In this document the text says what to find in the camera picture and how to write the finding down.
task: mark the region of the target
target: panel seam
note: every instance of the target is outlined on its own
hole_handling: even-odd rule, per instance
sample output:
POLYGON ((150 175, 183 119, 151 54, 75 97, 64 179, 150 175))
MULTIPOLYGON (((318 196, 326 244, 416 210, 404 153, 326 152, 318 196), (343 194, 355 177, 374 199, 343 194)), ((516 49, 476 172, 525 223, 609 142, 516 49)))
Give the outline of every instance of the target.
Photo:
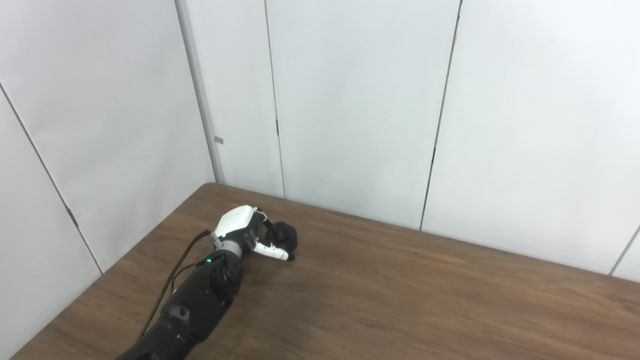
POLYGON ((20 127, 22 128, 22 131, 27 136, 27 139, 29 140, 29 144, 31 144, 31 148, 33 148, 33 151, 36 153, 36 156, 38 156, 38 160, 40 161, 40 164, 42 165, 42 168, 44 168, 45 173, 47 174, 47 177, 49 178, 49 181, 51 182, 51 184, 53 185, 53 188, 56 190, 56 193, 58 194, 58 198, 60 198, 60 201, 62 201, 62 204, 65 207, 65 209, 67 211, 67 214, 71 218, 71 221, 74 223, 75 228, 78 231, 78 234, 80 234, 80 237, 82 238, 84 246, 89 251, 89 254, 91 254, 91 258, 93 259, 93 262, 95 263, 95 266, 98 268, 98 271, 100 272, 100 274, 104 275, 104 271, 102 270, 102 267, 100 266, 100 263, 98 262, 98 259, 96 258, 95 254, 93 253, 93 250, 89 246, 89 243, 86 241, 86 238, 84 237, 84 234, 83 234, 82 230, 80 230, 80 226, 75 221, 75 218, 71 215, 72 214, 71 209, 69 208, 67 202, 65 201, 65 198, 62 196, 62 193, 60 192, 60 189, 58 188, 58 185, 54 181, 53 176, 51 175, 51 172, 49 171, 49 168, 47 168, 47 165, 45 164, 44 160, 42 159, 42 156, 40 155, 40 152, 38 151, 38 148, 36 147, 35 143, 33 142, 33 139, 31 138, 31 135, 29 134, 29 131, 27 131, 26 126, 22 122, 22 119, 20 118, 20 115, 18 115, 18 111, 16 110, 16 108, 13 105, 11 99, 9 98, 8 92, 4 89, 4 86, 2 85, 2 82, 0 82, 0 90, 4 94, 4 98, 6 99, 6 101, 9 103, 9 106, 11 107, 11 110, 13 111, 13 114, 15 115, 15 118, 18 120, 18 123, 20 123, 20 127))
POLYGON ((625 257, 625 255, 627 254, 627 251, 629 251, 629 249, 631 249, 631 245, 634 243, 634 241, 636 240, 636 238, 638 237, 638 233, 640 233, 640 225, 638 226, 638 228, 636 229, 636 231, 634 232, 634 234, 631 236, 631 240, 629 240, 629 242, 627 243, 627 246, 625 247, 624 250, 622 250, 622 254, 620 254, 620 257, 618 258, 618 260, 616 261, 616 263, 613 265, 613 267, 611 268, 611 271, 609 272, 609 276, 613 276, 613 273, 616 271, 616 269, 618 268, 618 265, 620 265, 620 262, 622 262, 622 259, 625 257))
POLYGON ((273 109, 276 115, 276 135, 278 136, 278 155, 280 157, 280 177, 282 179, 282 197, 287 198, 284 187, 284 167, 282 166, 282 145, 280 144, 280 124, 278 123, 278 102, 276 100, 276 80, 273 74, 273 55, 271 54, 271 33, 269 32, 269 12, 267 11, 267 0, 264 0, 264 20, 267 25, 267 44, 269 45, 269 64, 271 65, 271 86, 273 88, 273 109))
POLYGON ((449 64, 447 65, 447 75, 444 81, 444 89, 442 91, 442 102, 440 103, 440 114, 438 115, 438 126, 436 127, 436 137, 433 142, 433 153, 431 154, 431 164, 429 166, 429 179, 427 180, 427 188, 424 192, 424 202, 422 203, 422 216, 420 217, 420 231, 424 225, 424 213, 427 210, 427 198, 429 197, 429 189, 431 187, 431 176, 433 175, 433 163, 436 158, 436 148, 438 147, 438 137, 440 136, 440 123, 442 122, 442 112, 444 110, 444 102, 447 97, 447 85, 449 84, 449 73, 451 72, 451 61, 453 59, 453 51, 456 47, 456 37, 458 36, 458 24, 460 23, 460 11, 462 10, 462 1, 458 4, 458 15, 456 17, 456 26, 453 30, 453 41, 451 42, 451 51, 449 53, 449 64))

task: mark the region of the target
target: robotic arm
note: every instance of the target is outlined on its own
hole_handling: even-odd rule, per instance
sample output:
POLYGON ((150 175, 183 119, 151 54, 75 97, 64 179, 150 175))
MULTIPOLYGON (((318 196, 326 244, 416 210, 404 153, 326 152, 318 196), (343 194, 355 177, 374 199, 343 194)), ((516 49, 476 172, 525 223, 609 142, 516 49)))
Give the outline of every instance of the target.
POLYGON ((224 214, 211 236, 215 251, 195 264, 162 307, 156 323, 116 360, 185 359, 211 335, 231 306, 244 275, 242 256, 256 252, 292 261, 298 245, 294 227, 272 224, 259 208, 249 205, 224 214))

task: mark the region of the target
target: cable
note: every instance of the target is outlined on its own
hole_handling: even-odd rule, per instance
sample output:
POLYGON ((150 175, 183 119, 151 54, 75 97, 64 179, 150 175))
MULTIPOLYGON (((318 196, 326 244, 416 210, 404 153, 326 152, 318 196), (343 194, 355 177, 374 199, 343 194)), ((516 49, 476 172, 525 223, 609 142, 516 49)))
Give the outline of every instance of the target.
POLYGON ((178 278, 178 276, 180 276, 180 274, 182 274, 183 271, 187 270, 188 268, 193 268, 194 266, 196 266, 199 263, 193 263, 190 265, 185 266, 184 268, 181 268, 180 271, 178 271, 175 276, 173 277, 173 279, 171 280, 171 291, 169 292, 170 295, 173 295, 173 288, 175 287, 175 280, 178 278))
POLYGON ((200 239, 202 239, 202 238, 204 238, 204 237, 206 237, 206 236, 208 236, 210 234, 211 234, 211 230, 205 230, 205 231, 201 232, 200 234, 198 234, 198 236, 196 236, 195 238, 193 238, 193 240, 191 240, 191 243, 189 244, 189 246, 187 246, 187 249, 184 250, 184 252, 182 253, 182 256, 180 257, 178 262, 173 267, 173 270, 171 270, 171 273, 169 274, 169 276, 166 278, 166 281, 164 282, 162 290, 160 291, 160 295, 158 295, 158 298, 156 299, 156 303, 154 304, 153 308, 151 309, 151 313, 149 314, 149 318, 147 318, 147 321, 145 322, 145 325, 142 327, 142 330, 140 331, 140 338, 142 338, 145 335, 145 332, 147 331, 147 328, 149 328, 149 324, 151 324, 151 320, 153 320, 154 315, 156 314, 156 311, 158 310, 158 307, 160 306, 160 302, 162 301, 162 298, 164 297, 164 293, 166 292, 166 289, 169 287, 169 283, 172 281, 173 277, 175 276, 175 272, 178 270, 178 268, 180 267, 180 265, 184 261, 184 258, 187 257, 187 254, 189 254, 189 251, 191 251, 191 248, 195 245, 196 242, 198 242, 198 240, 200 240, 200 239))
POLYGON ((260 213, 260 214, 264 215, 264 220, 263 220, 263 222, 265 222, 265 221, 270 221, 270 220, 269 220, 269 217, 267 216, 267 214, 263 213, 263 212, 262 212, 262 211, 260 211, 260 210, 256 210, 255 212, 256 212, 256 213, 260 213))

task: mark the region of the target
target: white robotic hand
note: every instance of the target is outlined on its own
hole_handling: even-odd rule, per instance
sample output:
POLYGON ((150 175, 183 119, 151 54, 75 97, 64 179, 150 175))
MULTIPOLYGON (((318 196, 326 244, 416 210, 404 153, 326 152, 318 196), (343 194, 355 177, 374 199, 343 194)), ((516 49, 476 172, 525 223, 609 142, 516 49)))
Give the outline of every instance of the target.
POLYGON ((270 258, 293 261, 293 250, 298 246, 298 235, 293 226, 285 222, 271 223, 259 208, 239 206, 225 213, 211 234, 216 248, 227 249, 238 256, 256 252, 270 258), (266 232, 260 237, 260 228, 266 232))

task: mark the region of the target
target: robotic hand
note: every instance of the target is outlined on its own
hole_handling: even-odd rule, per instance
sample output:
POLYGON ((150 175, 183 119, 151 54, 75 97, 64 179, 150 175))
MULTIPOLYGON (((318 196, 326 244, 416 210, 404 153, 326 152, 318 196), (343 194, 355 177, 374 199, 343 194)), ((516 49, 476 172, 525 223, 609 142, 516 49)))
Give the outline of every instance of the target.
POLYGON ((170 274, 162 293, 166 291, 169 280, 173 284, 176 270, 191 246, 208 235, 213 237, 215 251, 187 266, 195 266, 195 270, 170 295, 157 322, 146 331, 161 297, 140 339, 116 360, 185 359, 195 345, 209 337, 231 306, 244 275, 242 256, 256 252, 292 261, 293 250, 298 246, 294 227, 285 222, 272 224, 259 208, 240 206, 224 214, 215 231, 206 231, 192 241, 170 274))

